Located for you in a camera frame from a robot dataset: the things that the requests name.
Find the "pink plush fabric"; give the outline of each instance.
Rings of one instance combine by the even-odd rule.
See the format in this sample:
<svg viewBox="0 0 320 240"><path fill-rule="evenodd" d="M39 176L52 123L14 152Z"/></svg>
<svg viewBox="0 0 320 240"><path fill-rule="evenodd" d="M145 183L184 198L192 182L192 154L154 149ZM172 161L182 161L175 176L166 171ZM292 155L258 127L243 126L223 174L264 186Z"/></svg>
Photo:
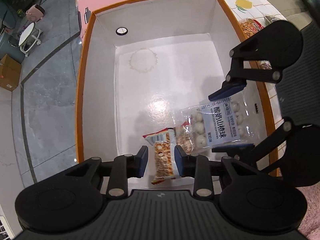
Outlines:
<svg viewBox="0 0 320 240"><path fill-rule="evenodd" d="M308 202L308 209L299 231L309 240L320 240L320 182L310 187L298 188Z"/></svg>

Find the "round hole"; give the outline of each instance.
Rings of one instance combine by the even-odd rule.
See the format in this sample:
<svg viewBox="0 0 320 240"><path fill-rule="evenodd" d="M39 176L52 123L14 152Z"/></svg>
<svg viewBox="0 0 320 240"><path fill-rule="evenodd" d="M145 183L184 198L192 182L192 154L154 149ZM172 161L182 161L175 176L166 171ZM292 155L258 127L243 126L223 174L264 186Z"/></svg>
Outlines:
<svg viewBox="0 0 320 240"><path fill-rule="evenodd" d="M124 27L120 27L116 30L116 34L120 36L126 35L127 33L128 33L128 29Z"/></svg>

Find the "floor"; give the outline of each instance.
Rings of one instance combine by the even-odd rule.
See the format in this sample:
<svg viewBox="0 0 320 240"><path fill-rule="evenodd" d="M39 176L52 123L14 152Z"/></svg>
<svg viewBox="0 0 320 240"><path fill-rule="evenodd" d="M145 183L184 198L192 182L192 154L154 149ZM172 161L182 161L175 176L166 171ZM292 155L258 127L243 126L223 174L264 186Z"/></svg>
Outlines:
<svg viewBox="0 0 320 240"><path fill-rule="evenodd" d="M25 187L76 164L75 97L81 42L76 0L39 0L43 33L22 62L12 129Z"/></svg>

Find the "brown cardboard box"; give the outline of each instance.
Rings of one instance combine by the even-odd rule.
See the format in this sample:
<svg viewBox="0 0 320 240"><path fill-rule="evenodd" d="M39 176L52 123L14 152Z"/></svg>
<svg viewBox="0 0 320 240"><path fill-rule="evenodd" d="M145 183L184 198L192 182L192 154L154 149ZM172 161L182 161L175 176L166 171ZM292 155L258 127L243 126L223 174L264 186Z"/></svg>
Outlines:
<svg viewBox="0 0 320 240"><path fill-rule="evenodd" d="M3 65L0 66L0 87L13 91L19 84L21 64L10 58L8 54L4 55L1 63Z"/></svg>

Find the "white label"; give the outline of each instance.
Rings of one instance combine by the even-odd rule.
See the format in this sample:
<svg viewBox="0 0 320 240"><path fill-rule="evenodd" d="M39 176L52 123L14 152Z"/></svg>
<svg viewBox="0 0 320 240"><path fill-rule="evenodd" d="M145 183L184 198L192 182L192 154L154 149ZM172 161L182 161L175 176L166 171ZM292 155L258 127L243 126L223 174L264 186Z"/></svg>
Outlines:
<svg viewBox="0 0 320 240"><path fill-rule="evenodd" d="M209 146L240 139L236 115L230 106L231 98L221 99L197 110L202 113Z"/></svg>

